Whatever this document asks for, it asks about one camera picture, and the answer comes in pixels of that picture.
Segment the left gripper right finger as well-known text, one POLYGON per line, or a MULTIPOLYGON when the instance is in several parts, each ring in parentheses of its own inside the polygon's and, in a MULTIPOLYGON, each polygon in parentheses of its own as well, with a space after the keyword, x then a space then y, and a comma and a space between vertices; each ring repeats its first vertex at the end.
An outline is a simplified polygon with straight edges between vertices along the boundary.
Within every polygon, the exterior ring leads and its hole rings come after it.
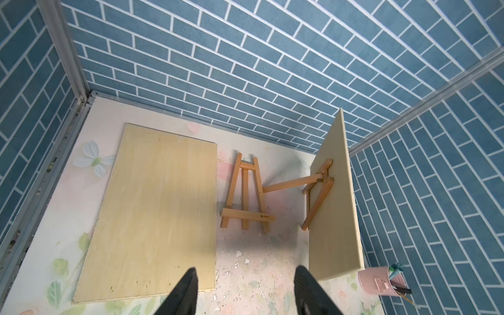
POLYGON ((298 314, 343 314, 305 266, 299 265, 295 269, 293 282, 298 314))

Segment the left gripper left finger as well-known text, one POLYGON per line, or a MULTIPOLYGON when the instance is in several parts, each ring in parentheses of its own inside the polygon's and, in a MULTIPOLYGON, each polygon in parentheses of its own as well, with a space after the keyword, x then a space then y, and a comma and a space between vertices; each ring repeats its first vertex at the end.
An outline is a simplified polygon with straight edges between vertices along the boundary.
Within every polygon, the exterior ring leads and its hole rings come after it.
POLYGON ((189 268, 172 292, 154 313, 155 315, 195 315, 198 300, 198 275, 189 268))

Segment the wooden canvas board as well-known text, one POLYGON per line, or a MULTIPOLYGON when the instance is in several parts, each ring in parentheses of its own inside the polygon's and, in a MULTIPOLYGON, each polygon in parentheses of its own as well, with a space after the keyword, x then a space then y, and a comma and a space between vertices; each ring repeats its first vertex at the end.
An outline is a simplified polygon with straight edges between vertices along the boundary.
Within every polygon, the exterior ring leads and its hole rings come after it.
POLYGON ((171 293, 190 268, 216 286, 217 146, 127 124, 74 303, 171 293))
MULTIPOLYGON (((334 184, 309 226, 308 269, 318 281, 364 269, 344 111, 339 110, 311 165, 314 175, 332 159, 329 176, 334 184)), ((322 186, 311 190, 314 203, 322 186)))

